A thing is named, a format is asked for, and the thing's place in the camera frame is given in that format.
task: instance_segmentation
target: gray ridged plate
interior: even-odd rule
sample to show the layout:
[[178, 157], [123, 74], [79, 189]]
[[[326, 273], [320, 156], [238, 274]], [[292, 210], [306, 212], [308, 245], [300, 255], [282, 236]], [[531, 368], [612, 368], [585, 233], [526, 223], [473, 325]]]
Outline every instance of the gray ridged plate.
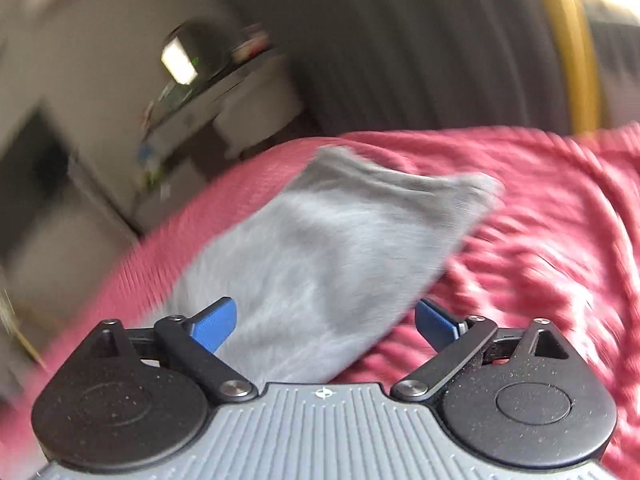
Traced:
[[[117, 480], [612, 480], [596, 463], [522, 472], [482, 462], [448, 439], [424, 406], [378, 384], [270, 384], [218, 410], [192, 446]], [[45, 480], [106, 478], [50, 464]]]

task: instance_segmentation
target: pink blanket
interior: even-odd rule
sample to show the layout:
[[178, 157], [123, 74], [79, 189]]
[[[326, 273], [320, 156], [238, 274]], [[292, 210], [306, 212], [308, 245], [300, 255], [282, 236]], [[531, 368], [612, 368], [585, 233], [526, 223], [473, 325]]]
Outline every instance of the pink blanket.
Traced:
[[[366, 132], [277, 146], [233, 168], [136, 248], [84, 319], [52, 346], [49, 372], [98, 320], [119, 317], [133, 324], [163, 301], [208, 240], [266, 204], [325, 144], [347, 145], [407, 173], [482, 171], [504, 184], [503, 206], [466, 240], [429, 293], [460, 314], [482, 314], [502, 326], [551, 318], [616, 399], [619, 421], [604, 465], [623, 479], [640, 478], [637, 124], [582, 145], [532, 130], [478, 128]], [[388, 387], [432, 354], [409, 312], [336, 380], [381, 381]], [[33, 447], [30, 405], [47, 377], [35, 376], [17, 412], [3, 421], [2, 478], [12, 477], [8, 462], [17, 465]]]

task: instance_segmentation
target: silver screw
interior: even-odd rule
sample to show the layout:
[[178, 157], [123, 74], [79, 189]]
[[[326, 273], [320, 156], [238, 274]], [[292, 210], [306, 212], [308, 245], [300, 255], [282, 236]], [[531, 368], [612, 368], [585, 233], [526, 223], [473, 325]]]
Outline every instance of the silver screw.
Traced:
[[415, 379], [400, 381], [395, 388], [399, 394], [405, 397], [420, 397], [429, 391], [429, 387], [426, 384]]
[[227, 397], [244, 397], [251, 391], [251, 384], [246, 381], [230, 380], [220, 384], [220, 392]]

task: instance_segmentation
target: gray cloth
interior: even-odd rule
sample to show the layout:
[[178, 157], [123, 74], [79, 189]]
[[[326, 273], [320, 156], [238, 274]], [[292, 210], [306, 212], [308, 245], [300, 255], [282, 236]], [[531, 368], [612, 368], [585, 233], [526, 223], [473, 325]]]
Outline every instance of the gray cloth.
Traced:
[[216, 355], [258, 386], [327, 381], [387, 332], [494, 202], [484, 174], [426, 177], [321, 148], [246, 221], [212, 240], [148, 323], [238, 305]]
[[228, 0], [289, 57], [329, 134], [527, 126], [570, 133], [540, 0]]

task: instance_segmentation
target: wall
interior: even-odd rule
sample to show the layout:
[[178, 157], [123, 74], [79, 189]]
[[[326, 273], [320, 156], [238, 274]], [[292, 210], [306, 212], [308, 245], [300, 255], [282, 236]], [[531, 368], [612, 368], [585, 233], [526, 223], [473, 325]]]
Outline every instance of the wall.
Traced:
[[24, 1], [0, 0], [0, 149], [42, 101], [128, 211], [142, 112], [168, 81], [164, 38], [193, 16], [236, 24], [219, 0], [60, 0], [35, 15]]

